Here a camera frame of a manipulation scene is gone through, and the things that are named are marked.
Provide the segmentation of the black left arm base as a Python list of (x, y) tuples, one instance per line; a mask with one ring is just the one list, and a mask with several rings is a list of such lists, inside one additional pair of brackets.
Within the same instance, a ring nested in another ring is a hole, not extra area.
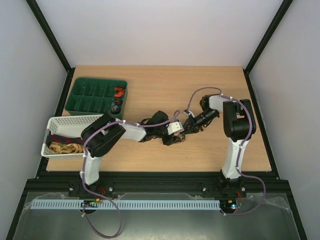
[[(111, 197), (113, 195), (114, 183), (112, 181), (98, 180), (91, 185), (86, 184), (85, 186), (89, 191), (103, 195), (105, 197)], [(94, 195), (84, 189), (81, 179), (69, 182), (68, 187), (69, 197), (78, 197), (81, 199), (97, 197), (97, 195)]]

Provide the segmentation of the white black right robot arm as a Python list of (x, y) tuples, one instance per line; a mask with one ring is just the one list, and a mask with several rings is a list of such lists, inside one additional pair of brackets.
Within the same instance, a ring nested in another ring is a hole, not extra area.
[(199, 130), (222, 115), (223, 132), (228, 138), (228, 146), (221, 169), (224, 180), (218, 183), (218, 191), (224, 196), (229, 196), (236, 189), (232, 180), (242, 176), (244, 153), (257, 129), (252, 104), (249, 99), (237, 100), (219, 94), (205, 95), (199, 104), (202, 113), (195, 117), (195, 125)]

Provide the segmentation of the paisley patterned necktie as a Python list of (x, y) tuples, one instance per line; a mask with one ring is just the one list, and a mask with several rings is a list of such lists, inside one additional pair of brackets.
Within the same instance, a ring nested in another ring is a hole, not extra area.
[(175, 133), (173, 137), (175, 144), (183, 143), (186, 140), (186, 135), (184, 133)]

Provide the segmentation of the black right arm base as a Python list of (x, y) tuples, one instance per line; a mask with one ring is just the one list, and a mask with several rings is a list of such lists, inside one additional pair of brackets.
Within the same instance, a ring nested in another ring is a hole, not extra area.
[(243, 184), (243, 178), (234, 179), (225, 178), (223, 174), (218, 177), (203, 182), (201, 185), (202, 195), (208, 198), (228, 198), (235, 199), (246, 196), (246, 189)]

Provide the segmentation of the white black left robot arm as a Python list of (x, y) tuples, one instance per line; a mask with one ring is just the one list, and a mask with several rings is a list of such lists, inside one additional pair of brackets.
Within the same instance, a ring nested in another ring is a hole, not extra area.
[(159, 110), (151, 118), (137, 123), (119, 120), (109, 113), (102, 115), (81, 133), (84, 161), (79, 174), (82, 182), (91, 185), (98, 181), (103, 157), (120, 139), (144, 143), (160, 138), (165, 146), (170, 146), (184, 142), (187, 134), (200, 131), (192, 115), (182, 123), (176, 119), (179, 113), (177, 110), (169, 119), (165, 112)]

